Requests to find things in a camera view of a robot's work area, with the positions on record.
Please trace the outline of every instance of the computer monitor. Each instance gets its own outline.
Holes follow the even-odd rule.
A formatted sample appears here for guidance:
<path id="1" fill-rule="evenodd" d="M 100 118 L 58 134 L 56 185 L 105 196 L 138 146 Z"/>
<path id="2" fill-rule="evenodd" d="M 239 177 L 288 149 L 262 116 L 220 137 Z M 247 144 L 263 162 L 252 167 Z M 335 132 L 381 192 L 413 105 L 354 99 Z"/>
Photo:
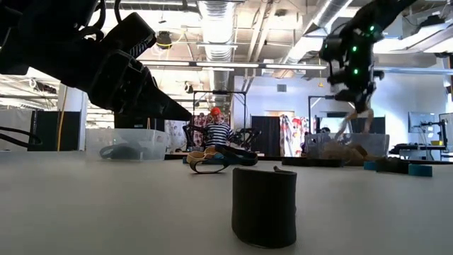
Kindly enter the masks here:
<path id="1" fill-rule="evenodd" d="M 422 126 L 422 123 L 435 122 L 434 113 L 408 113 L 408 131 L 409 133 L 431 133 L 434 132 L 433 126 Z"/>

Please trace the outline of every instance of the table surface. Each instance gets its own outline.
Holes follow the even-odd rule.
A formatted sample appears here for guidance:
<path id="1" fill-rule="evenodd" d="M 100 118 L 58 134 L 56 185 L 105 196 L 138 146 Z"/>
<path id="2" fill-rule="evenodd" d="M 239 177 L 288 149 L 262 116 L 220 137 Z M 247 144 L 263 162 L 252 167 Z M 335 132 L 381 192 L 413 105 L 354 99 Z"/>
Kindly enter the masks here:
<path id="1" fill-rule="evenodd" d="M 271 170 L 279 162 L 258 162 Z M 297 243 L 259 249 L 231 230 L 232 173 L 180 160 L 0 153 L 0 254 L 451 254 L 453 169 L 433 178 L 282 166 L 297 176 Z"/>

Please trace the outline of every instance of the plastic storage bin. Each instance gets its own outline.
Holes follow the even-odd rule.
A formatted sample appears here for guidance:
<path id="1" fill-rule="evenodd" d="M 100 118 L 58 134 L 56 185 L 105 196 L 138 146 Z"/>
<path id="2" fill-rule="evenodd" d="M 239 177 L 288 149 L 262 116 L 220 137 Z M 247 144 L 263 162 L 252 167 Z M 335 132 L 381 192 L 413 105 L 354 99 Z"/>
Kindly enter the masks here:
<path id="1" fill-rule="evenodd" d="M 168 135 L 145 129 L 87 129 L 88 160 L 164 160 Z"/>
<path id="2" fill-rule="evenodd" d="M 389 135 L 381 134 L 343 134 L 335 143 L 334 133 L 319 133 L 305 136 L 306 155 L 312 159 L 351 159 L 348 153 L 341 153 L 342 148 L 360 145 L 369 158 L 386 157 L 389 151 Z"/>

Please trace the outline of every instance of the striped shirt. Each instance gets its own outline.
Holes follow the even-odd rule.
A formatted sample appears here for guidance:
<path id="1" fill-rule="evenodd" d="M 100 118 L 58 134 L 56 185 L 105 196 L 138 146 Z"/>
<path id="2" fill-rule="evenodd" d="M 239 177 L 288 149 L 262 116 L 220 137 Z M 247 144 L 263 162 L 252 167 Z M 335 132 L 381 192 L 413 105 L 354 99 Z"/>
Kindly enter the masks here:
<path id="1" fill-rule="evenodd" d="M 209 123 L 205 129 L 209 137 L 206 146 L 228 145 L 228 140 L 233 135 L 233 130 L 226 123 Z"/>

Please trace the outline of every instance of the black cylinder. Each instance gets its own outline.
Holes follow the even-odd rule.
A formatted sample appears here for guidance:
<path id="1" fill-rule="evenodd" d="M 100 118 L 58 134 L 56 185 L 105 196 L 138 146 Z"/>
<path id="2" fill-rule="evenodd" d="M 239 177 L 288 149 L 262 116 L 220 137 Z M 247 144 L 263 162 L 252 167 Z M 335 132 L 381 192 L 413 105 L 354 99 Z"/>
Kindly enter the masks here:
<path id="1" fill-rule="evenodd" d="M 296 242 L 296 179 L 291 171 L 233 170 L 231 225 L 242 242 L 269 249 Z"/>

